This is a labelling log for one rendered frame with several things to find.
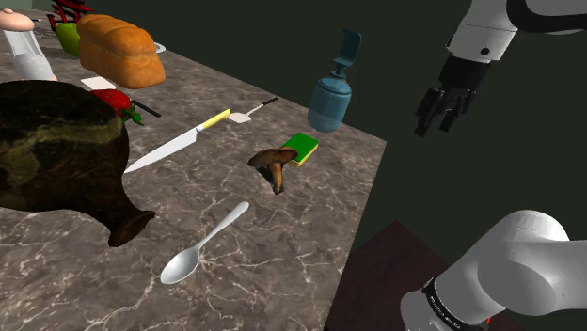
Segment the silver spoon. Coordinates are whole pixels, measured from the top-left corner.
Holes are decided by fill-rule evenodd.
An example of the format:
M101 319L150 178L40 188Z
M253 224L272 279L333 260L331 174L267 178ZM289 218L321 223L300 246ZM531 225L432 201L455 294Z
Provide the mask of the silver spoon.
M162 284L170 285L178 283L191 274L198 268L200 250L207 244L219 231L232 224L240 215L247 211L249 203L246 201L240 202L226 217L224 217L217 226L207 234L196 245L186 248L176 254L164 267L160 274L160 281Z

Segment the brown bread loaf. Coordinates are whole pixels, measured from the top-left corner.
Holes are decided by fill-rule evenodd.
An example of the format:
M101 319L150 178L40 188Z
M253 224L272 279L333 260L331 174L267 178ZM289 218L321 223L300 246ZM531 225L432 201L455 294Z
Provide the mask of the brown bread loaf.
M79 59L85 69L129 89L166 80L156 45L146 30L108 15L89 14L78 21L76 31L80 36Z

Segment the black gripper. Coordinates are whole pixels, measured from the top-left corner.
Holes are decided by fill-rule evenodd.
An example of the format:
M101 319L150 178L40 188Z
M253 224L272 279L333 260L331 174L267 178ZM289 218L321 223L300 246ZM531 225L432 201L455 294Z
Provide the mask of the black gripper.
M458 96L453 97L450 102L446 102L445 116L441 121L440 129L448 132L454 122L468 111L476 91L490 68L490 63L471 61L450 55L438 77L441 90L429 88L416 111L418 124L415 134L420 137L426 135L431 121L437 115L436 109L443 100L443 91L466 90L467 92L460 93Z

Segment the brown mushroom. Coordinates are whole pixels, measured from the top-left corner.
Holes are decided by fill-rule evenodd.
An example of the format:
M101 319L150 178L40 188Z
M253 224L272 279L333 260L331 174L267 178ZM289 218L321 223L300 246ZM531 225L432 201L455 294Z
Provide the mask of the brown mushroom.
M291 147L261 150L251 157L247 164L255 168L266 168L271 174L273 192L279 195L283 188L282 168L297 155L298 152Z

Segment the red strawberry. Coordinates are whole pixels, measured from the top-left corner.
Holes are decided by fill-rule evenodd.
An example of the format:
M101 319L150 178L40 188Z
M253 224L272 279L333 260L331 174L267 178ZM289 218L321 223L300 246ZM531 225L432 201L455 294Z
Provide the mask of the red strawberry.
M109 88L93 89L91 93L112 107L123 122L131 120L143 126L142 117L135 111L135 105L124 92Z

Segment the blue soap dispenser bottle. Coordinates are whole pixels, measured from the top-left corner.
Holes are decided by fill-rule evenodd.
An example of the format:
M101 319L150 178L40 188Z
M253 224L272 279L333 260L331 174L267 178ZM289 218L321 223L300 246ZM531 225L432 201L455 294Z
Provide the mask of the blue soap dispenser bottle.
M332 60L335 69L317 81L309 103L309 125L322 133L331 133L340 127L353 93L345 70L355 63L362 36L346 28L342 32L340 51Z

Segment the red rack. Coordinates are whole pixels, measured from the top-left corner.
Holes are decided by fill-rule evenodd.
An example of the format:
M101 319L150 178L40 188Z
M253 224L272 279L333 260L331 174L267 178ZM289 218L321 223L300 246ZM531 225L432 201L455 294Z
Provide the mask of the red rack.
M85 0L51 0L53 2L52 14L47 14L47 19L53 31L58 24L77 23L83 15L94 12L88 7Z

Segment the green apple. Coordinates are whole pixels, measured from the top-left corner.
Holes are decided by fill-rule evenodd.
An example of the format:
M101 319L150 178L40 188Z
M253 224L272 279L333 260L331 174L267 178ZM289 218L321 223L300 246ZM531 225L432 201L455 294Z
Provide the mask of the green apple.
M76 23L62 23L56 27L55 32L63 50L69 55L78 57L80 36Z

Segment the green and yellow sponge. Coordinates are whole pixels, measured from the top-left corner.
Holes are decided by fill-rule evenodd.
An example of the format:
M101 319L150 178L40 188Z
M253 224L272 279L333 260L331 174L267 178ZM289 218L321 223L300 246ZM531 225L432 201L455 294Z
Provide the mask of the green and yellow sponge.
M311 136L298 132L290 138L283 147L292 148L298 155L290 161L295 167L300 167L314 153L319 146L319 141Z

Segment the dark red robot stand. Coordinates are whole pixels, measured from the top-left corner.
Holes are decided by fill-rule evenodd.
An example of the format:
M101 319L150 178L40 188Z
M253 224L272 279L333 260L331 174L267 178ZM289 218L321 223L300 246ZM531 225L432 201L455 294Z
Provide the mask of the dark red robot stand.
M390 224L349 255L324 331L405 331L402 296L447 268L401 223Z

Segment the white and pink figure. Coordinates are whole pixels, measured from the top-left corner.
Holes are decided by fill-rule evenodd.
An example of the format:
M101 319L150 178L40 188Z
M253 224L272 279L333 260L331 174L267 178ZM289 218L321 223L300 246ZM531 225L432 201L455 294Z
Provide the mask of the white and pink figure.
M56 81L51 65L34 35L34 22L10 8L0 10L0 36L8 44L21 80Z

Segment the dark brown mottled vase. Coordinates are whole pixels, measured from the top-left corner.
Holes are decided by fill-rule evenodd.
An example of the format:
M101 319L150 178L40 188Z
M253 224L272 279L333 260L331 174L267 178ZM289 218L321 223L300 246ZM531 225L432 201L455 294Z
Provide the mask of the dark brown mottled vase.
M131 241L155 216L127 197L129 137L115 111L65 82L0 83L0 207L73 210L106 226L108 243Z

